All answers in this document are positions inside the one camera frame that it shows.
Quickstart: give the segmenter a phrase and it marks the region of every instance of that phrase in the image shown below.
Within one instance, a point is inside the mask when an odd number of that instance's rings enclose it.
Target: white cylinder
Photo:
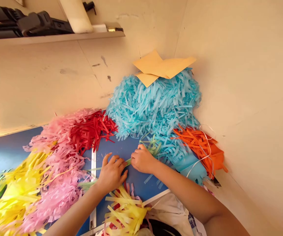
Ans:
[[[95,33],[102,33],[102,32],[107,32],[108,29],[106,28],[105,24],[101,24],[101,25],[92,25],[93,27],[93,31]]]
[[[74,33],[91,33],[93,27],[82,0],[60,0]]]

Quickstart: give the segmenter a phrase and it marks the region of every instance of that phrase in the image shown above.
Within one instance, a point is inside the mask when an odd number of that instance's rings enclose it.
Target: white string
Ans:
[[[210,148],[209,141],[208,141],[208,140],[211,140],[212,138],[208,139],[208,138],[207,138],[207,135],[205,134],[205,132],[204,132],[204,131],[202,131],[202,132],[204,133],[205,138],[207,139],[207,143],[208,143],[208,147],[209,147],[210,153],[209,153],[209,155],[207,155],[207,153],[204,151],[204,149],[200,146],[200,148],[202,149],[202,151],[204,152],[204,154],[205,154],[206,156],[203,157],[202,159],[200,159],[199,161],[197,161],[197,162],[192,166],[192,168],[190,169],[190,171],[188,172],[188,174],[187,174],[187,176],[186,176],[187,178],[188,178],[188,176],[190,175],[190,172],[192,171],[192,169],[194,168],[194,166],[195,166],[198,162],[204,160],[204,159],[207,158],[207,157],[212,161],[212,175],[213,175],[213,160],[210,158],[210,155],[211,155],[211,148]]]
[[[205,125],[205,124],[200,125],[200,126],[199,126],[199,129],[200,129],[200,131],[202,131],[202,132],[204,133],[205,137],[207,138],[205,132],[201,129],[201,127],[204,126],[204,125]],[[209,125],[206,125],[206,126],[208,126],[208,128],[211,129],[212,132],[213,132],[213,134],[214,134],[213,137],[210,135],[211,138],[210,138],[210,139],[207,139],[207,140],[216,139],[216,132],[215,132]]]

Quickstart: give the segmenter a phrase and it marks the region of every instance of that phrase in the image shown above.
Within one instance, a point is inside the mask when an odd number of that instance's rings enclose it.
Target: shelf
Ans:
[[[102,32],[102,33],[93,32],[93,33],[84,33],[84,34],[61,34],[61,35],[49,35],[49,36],[38,36],[38,37],[8,38],[8,39],[0,39],[0,46],[14,46],[14,45],[51,43],[51,42],[97,39],[97,38],[114,38],[114,37],[125,37],[125,34],[122,31],[115,31],[115,32]]]

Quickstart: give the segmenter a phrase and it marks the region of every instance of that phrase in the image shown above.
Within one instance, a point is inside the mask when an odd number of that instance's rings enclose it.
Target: orange paper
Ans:
[[[174,132],[179,136],[179,139],[190,147],[199,159],[210,154],[210,158],[205,158],[201,161],[206,168],[209,178],[214,178],[214,170],[223,169],[225,172],[228,172],[228,169],[223,164],[224,152],[216,146],[217,141],[215,139],[208,135],[205,136],[205,133],[201,130],[195,130],[191,127],[186,129],[179,127],[181,131],[174,129]]]

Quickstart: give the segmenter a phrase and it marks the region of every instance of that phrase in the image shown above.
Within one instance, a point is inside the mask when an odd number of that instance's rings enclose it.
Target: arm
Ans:
[[[144,145],[131,155],[132,166],[161,180],[205,227],[209,236],[249,236],[235,216],[215,197],[155,159]]]
[[[119,156],[107,154],[102,163],[102,169],[98,181],[44,234],[54,235],[76,235],[91,212],[96,208],[103,197],[118,188],[127,178],[127,170],[121,176],[127,162]]]

